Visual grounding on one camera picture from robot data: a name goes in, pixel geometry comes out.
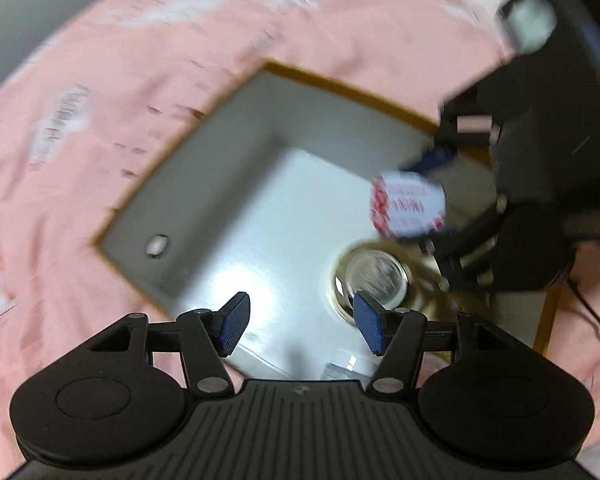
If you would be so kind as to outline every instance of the red and white can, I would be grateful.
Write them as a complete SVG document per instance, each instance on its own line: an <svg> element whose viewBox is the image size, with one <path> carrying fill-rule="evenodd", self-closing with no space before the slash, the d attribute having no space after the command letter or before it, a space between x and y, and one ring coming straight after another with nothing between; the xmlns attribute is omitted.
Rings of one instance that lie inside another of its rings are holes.
<svg viewBox="0 0 600 480"><path fill-rule="evenodd" d="M444 227L445 190L419 173L385 171L373 179L371 220L386 237L414 237Z"/></svg>

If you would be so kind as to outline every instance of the pink cloth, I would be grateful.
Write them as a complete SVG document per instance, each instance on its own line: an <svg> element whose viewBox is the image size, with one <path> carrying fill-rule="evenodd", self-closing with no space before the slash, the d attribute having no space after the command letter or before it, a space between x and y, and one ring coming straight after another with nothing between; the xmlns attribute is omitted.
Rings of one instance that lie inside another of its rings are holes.
<svg viewBox="0 0 600 480"><path fill-rule="evenodd" d="M193 109L270 57L435 118L504 59L499 1L100 0L45 42L0 88L0 478L24 380L129 312L164 319L91 243Z"/></svg>
<svg viewBox="0 0 600 480"><path fill-rule="evenodd" d="M583 244L571 276L600 316L600 245ZM585 446L600 441L600 326L567 286L560 292L558 312L546 356L580 380L596 405L596 418Z"/></svg>

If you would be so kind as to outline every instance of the screw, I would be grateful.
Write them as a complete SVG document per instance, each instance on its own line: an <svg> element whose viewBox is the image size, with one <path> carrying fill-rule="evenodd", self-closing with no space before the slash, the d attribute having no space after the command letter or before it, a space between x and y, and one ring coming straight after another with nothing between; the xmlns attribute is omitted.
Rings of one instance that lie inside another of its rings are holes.
<svg viewBox="0 0 600 480"><path fill-rule="evenodd" d="M201 392L216 394L226 390L229 383L222 377L205 377L204 379L200 379L196 386Z"/></svg>
<svg viewBox="0 0 600 480"><path fill-rule="evenodd" d="M169 237L166 235L154 235L144 247L144 253L149 258L160 258L169 246Z"/></svg>
<svg viewBox="0 0 600 480"><path fill-rule="evenodd" d="M382 377L376 379L371 386L376 392L381 394L396 394L404 388L404 383L395 377Z"/></svg>

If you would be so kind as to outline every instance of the cable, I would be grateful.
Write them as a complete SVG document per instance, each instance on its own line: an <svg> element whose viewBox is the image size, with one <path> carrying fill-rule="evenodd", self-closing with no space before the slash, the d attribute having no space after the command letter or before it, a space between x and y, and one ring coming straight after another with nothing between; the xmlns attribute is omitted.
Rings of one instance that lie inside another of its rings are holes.
<svg viewBox="0 0 600 480"><path fill-rule="evenodd" d="M593 307L589 303L587 303L587 300L585 300L582 297L582 294L578 290L578 284L576 282L574 282L571 279L571 277L568 277L567 278L567 285L569 286L569 288L571 289L571 292L577 298L577 300L580 303L582 303L582 306L584 306L584 308L586 308L589 311L589 313L596 319L596 321L600 325L600 316L598 315L598 313L595 310L593 310Z"/></svg>

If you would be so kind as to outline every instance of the open box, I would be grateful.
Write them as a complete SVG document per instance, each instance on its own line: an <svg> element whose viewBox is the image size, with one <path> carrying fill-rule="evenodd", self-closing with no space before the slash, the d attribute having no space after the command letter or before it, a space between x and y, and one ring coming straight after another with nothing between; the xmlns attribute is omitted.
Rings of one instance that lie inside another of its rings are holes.
<svg viewBox="0 0 600 480"><path fill-rule="evenodd" d="M268 62L156 166L97 247L173 318L247 292L251 320L229 361L249 376L318 380L330 365L371 375L378 359L334 308L330 277L348 247L378 238L370 181L416 159L435 127ZM490 168L471 156L432 176L445 187L449 224L464 224L495 197ZM146 245L158 234L167 250L150 258ZM554 297L499 294L493 320L541 349L552 324L542 308L553 312Z"/></svg>

